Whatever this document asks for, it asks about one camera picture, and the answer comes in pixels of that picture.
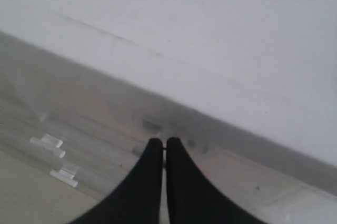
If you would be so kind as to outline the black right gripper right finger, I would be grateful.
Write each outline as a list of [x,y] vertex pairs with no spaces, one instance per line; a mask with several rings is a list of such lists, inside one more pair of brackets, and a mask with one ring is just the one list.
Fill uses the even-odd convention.
[[176,137],[166,142],[166,193],[170,223],[263,223],[223,195]]

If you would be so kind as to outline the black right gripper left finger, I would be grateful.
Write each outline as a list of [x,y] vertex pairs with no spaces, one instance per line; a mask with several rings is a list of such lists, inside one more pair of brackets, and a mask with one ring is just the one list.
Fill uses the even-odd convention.
[[152,138],[125,179],[71,223],[159,223],[162,177],[163,143]]

